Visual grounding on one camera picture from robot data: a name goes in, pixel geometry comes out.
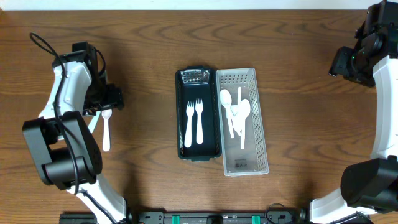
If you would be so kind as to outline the white spoon horizontal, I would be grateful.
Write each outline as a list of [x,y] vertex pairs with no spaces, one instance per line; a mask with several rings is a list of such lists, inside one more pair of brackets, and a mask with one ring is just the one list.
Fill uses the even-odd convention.
[[239,106],[239,121],[241,129],[241,149],[244,149],[245,145],[245,129],[246,129],[246,118],[249,116],[251,111],[250,103],[247,99],[243,99]]

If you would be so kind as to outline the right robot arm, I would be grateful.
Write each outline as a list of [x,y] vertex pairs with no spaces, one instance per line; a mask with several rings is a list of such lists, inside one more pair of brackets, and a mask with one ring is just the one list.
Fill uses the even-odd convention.
[[370,159],[348,166],[340,187],[312,200],[312,223],[364,223],[397,211],[397,3],[370,6],[353,48],[338,49],[331,76],[376,88],[376,135]]

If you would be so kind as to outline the white spoon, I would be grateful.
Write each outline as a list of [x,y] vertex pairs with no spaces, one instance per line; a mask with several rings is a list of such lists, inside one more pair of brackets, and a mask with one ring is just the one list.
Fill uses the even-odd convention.
[[111,149],[111,141],[110,141],[110,130],[109,130],[109,120],[112,116],[112,109],[103,110],[101,115],[104,120],[104,129],[103,129],[103,151],[108,152]]
[[231,105],[231,112],[233,116],[236,116],[238,111],[239,111],[239,106],[241,104],[241,97],[242,97],[242,89],[239,86],[238,87],[238,93],[237,93],[237,104],[236,105]]

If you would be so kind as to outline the white spoon diagonal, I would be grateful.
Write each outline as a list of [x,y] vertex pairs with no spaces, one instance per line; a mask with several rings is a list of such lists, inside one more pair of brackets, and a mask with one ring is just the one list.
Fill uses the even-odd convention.
[[233,129],[237,132],[238,136],[241,135],[241,131],[243,129],[243,120],[246,116],[246,106],[241,103],[239,106],[235,105],[231,107],[233,112],[232,122]]

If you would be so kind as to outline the white spoon vertical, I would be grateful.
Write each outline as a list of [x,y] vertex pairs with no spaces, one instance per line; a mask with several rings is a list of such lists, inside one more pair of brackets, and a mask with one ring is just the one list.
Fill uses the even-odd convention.
[[232,104],[232,99],[231,99],[231,94],[227,89],[223,89],[220,91],[220,100],[221,104],[225,108],[226,111],[226,118],[228,121],[228,129],[229,129],[229,134],[231,139],[234,138],[234,130],[233,130],[233,124],[232,124],[232,111],[231,111],[231,104]]

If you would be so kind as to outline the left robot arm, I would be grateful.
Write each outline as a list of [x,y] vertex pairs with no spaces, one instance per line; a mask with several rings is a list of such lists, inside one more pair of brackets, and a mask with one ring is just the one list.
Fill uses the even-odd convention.
[[49,100],[37,119],[23,124],[22,133],[44,184],[76,195],[97,223],[131,223],[126,199],[102,173],[100,148],[92,135],[102,112],[124,107],[121,89],[109,84],[106,70],[98,67],[100,57],[87,42],[56,55]]

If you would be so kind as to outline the white plastic fork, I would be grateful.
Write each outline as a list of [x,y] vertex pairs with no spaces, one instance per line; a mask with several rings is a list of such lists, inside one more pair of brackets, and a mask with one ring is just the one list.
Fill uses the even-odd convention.
[[203,143],[203,125],[202,125],[203,101],[201,98],[197,98],[195,102],[195,111],[197,113],[196,140],[197,144],[202,144]]
[[184,146],[191,147],[192,145],[192,117],[194,114],[194,102],[189,101],[187,103],[186,114],[187,114],[187,126],[185,131]]

